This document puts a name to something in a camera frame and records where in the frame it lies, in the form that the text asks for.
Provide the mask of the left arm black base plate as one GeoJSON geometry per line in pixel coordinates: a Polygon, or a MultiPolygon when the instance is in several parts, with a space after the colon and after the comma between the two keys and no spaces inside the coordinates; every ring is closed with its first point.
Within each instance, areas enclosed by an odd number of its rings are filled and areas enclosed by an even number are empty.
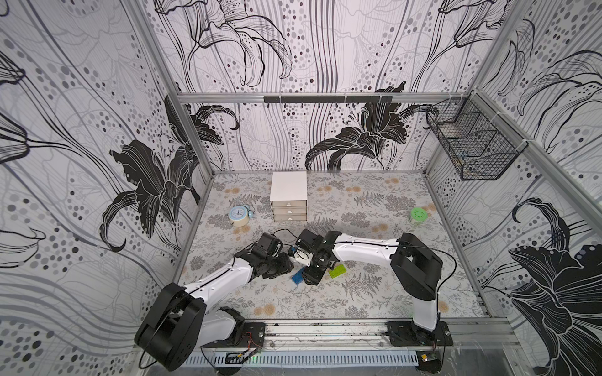
{"type": "Polygon", "coordinates": [[[264,322],[245,322],[236,325],[234,332],[224,340],[214,340],[203,347],[206,348],[262,348],[265,340],[266,324],[264,322]]]}

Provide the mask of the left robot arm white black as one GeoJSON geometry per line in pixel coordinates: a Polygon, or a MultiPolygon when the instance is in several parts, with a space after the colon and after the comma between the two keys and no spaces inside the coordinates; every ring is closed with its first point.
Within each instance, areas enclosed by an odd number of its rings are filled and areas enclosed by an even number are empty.
{"type": "Polygon", "coordinates": [[[242,340],[245,319],[219,303],[257,277],[273,279],[292,270],[285,252],[258,256],[243,251],[208,277],[185,286],[170,283],[160,291],[134,342],[168,371],[179,368],[197,347],[235,347],[242,340]]]}

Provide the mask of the green lego brick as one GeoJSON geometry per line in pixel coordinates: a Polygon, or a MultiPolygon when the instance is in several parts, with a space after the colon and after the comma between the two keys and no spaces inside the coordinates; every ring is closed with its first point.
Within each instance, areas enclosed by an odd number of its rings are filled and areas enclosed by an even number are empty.
{"type": "Polygon", "coordinates": [[[334,266],[332,269],[328,270],[329,276],[332,279],[335,279],[337,277],[341,277],[343,276],[343,274],[345,274],[347,272],[346,266],[340,264],[340,265],[336,265],[334,266]]]}

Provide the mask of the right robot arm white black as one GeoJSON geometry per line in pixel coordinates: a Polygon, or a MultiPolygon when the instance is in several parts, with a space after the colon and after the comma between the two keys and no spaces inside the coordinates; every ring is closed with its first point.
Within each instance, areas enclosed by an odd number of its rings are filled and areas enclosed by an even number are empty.
{"type": "Polygon", "coordinates": [[[438,286],[443,262],[412,233],[398,239],[358,238],[339,231],[324,237],[304,230],[296,246],[311,254],[311,262],[303,271],[304,282],[320,284],[327,269],[339,262],[361,262],[389,266],[404,290],[412,296],[412,323],[423,332],[433,333],[440,321],[438,286]]]}

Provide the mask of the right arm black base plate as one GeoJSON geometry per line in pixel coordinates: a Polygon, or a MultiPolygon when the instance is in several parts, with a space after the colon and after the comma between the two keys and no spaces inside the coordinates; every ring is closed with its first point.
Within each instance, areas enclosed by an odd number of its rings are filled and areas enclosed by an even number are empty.
{"type": "Polygon", "coordinates": [[[418,327],[412,321],[387,321],[386,327],[385,336],[395,347],[426,346],[436,349],[454,344],[445,321],[438,321],[432,332],[418,327]]]}

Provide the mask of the blue lego brick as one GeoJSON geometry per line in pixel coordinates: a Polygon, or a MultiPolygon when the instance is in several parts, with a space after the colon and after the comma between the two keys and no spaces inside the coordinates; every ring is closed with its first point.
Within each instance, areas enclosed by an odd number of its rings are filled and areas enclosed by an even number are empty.
{"type": "Polygon", "coordinates": [[[296,285],[299,286],[301,284],[304,283],[304,268],[301,268],[300,270],[298,270],[292,277],[291,277],[291,281],[296,285]]]}

